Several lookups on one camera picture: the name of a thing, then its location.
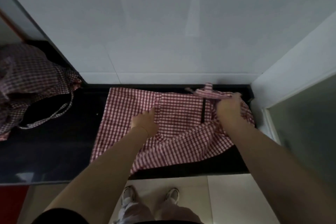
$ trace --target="light-colored pants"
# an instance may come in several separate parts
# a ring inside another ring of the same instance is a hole
[[[189,208],[175,205],[170,200],[164,201],[155,214],[157,220],[192,221],[202,224],[200,218]],[[150,209],[141,202],[132,202],[122,207],[118,214],[117,224],[134,224],[155,220]]]

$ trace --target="forearm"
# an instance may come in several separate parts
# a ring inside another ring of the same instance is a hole
[[[91,224],[108,223],[147,136],[145,129],[132,128],[82,171],[46,210],[67,208],[81,214]]]
[[[283,223],[335,220],[335,201],[324,184],[287,149],[242,118],[225,124],[246,166]]]

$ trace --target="leg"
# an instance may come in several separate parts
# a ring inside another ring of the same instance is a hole
[[[202,224],[200,218],[195,213],[193,213],[192,210],[186,207],[178,206],[178,202],[178,189],[171,189],[166,196],[166,200],[160,205],[157,211],[158,219],[192,221]]]
[[[138,199],[137,193],[132,186],[124,189],[121,197],[122,208],[118,214],[116,224],[134,224],[144,221],[155,220],[149,208]]]

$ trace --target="person's left hand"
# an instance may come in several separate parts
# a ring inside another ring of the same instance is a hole
[[[154,113],[155,108],[153,107],[149,112],[144,111],[137,116],[133,116],[131,119],[131,129],[135,127],[141,127],[147,131],[148,138],[155,136],[159,126],[154,123]]]

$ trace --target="sneaker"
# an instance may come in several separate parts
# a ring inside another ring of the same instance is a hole
[[[121,196],[121,206],[124,207],[129,203],[136,202],[137,192],[133,186],[127,186],[124,188]]]
[[[166,194],[165,200],[170,200],[174,205],[177,205],[179,203],[180,199],[180,192],[177,188],[173,188]]]

